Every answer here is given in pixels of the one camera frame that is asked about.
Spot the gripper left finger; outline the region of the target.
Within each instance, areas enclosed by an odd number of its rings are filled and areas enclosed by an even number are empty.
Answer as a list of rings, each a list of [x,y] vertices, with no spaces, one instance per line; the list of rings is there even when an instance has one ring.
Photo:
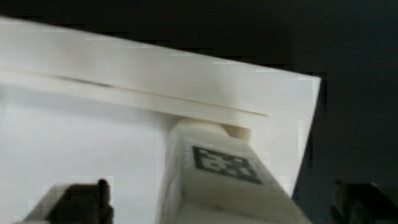
[[[114,224],[111,185],[105,179],[96,184],[73,184],[68,187],[45,220],[50,224]]]

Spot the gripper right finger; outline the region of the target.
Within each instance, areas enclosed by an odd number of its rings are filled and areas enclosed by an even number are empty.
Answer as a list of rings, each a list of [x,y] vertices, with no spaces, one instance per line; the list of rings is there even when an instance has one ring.
[[[398,224],[398,186],[336,181],[331,224]]]

